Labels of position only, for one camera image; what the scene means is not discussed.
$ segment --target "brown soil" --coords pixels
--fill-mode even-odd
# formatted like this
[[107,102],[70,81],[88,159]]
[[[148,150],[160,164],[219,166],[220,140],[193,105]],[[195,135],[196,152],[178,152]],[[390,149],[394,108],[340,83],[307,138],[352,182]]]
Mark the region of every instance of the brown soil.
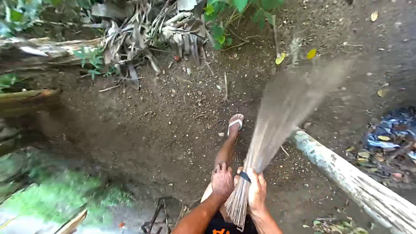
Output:
[[[304,0],[288,3],[279,14],[281,51],[289,50],[292,37],[298,36],[304,42],[301,59],[312,48],[322,56],[358,55],[347,81],[307,120],[312,123],[307,131],[340,155],[360,140],[367,123],[398,105],[414,103],[416,24],[409,18],[414,8],[414,3],[404,1],[347,5],[340,0]],[[376,10],[379,18],[371,22],[370,14]],[[233,113],[245,116],[233,168],[242,164],[262,91],[274,72],[276,54],[270,27],[260,30],[248,18],[234,27],[250,42],[225,52],[208,50],[207,62],[215,76],[206,67],[197,70],[191,60],[175,62],[168,69],[173,54],[159,56],[165,75],[156,77],[149,67],[140,70],[140,91],[121,86],[99,92],[113,86],[113,80],[77,79],[78,67],[53,77],[43,75],[39,86],[64,90],[64,109],[40,113],[42,131],[56,146],[55,151],[85,161],[86,167],[105,172],[113,181],[128,183],[139,199],[141,195],[173,196],[185,204],[198,201],[225,140],[218,133],[227,132]],[[241,42],[231,37],[233,43]],[[289,63],[290,57],[277,67],[277,79],[279,69]],[[191,68],[191,76],[183,67]],[[228,101],[223,101],[224,72]],[[379,97],[376,92],[383,86],[389,92]],[[284,147],[290,156],[280,151],[266,169],[268,202],[283,231],[311,233],[302,228],[304,222],[329,214],[345,216],[337,209],[345,205],[346,195],[291,146]],[[369,227],[371,219],[355,204],[346,212]]]

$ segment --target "white flip-flop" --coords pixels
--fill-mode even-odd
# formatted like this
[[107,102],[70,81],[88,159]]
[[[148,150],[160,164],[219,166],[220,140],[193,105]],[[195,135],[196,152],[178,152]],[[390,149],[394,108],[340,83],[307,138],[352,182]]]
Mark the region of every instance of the white flip-flop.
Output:
[[239,128],[238,130],[240,130],[240,129],[243,127],[243,122],[242,122],[240,119],[238,119],[238,120],[234,120],[233,122],[231,122],[231,123],[228,125],[228,132],[227,132],[227,136],[229,136],[229,135],[230,135],[230,127],[231,127],[232,125],[236,124],[236,123],[239,123],[239,124],[240,124],[240,128]]

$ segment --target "small stone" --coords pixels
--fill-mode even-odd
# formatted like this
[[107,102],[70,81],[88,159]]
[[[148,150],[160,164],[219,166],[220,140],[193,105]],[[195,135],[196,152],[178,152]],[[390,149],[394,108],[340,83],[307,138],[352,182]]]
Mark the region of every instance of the small stone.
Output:
[[303,129],[307,129],[307,128],[309,128],[309,126],[311,126],[311,122],[306,122],[306,123],[304,123],[303,124]]

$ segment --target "black band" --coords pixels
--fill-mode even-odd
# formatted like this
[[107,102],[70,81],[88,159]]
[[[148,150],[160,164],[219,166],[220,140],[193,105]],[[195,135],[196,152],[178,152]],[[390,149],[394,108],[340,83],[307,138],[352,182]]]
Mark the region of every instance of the black band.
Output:
[[245,179],[245,180],[247,180],[248,182],[250,182],[250,183],[251,183],[251,180],[250,180],[250,178],[248,178],[247,173],[245,173],[245,172],[240,172],[240,177],[241,177],[241,178],[243,178],[243,179]]

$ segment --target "foot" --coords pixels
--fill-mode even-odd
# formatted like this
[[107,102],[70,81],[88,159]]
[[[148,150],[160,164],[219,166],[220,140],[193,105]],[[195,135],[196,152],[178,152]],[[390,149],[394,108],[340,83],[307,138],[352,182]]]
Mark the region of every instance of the foot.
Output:
[[[230,121],[228,122],[228,124],[236,121],[240,119],[241,122],[244,120],[244,115],[242,114],[235,114],[234,116],[231,117]],[[231,125],[231,127],[229,128],[230,130],[230,135],[228,136],[229,139],[236,139],[240,130],[240,124],[239,123],[235,123],[233,125]]]

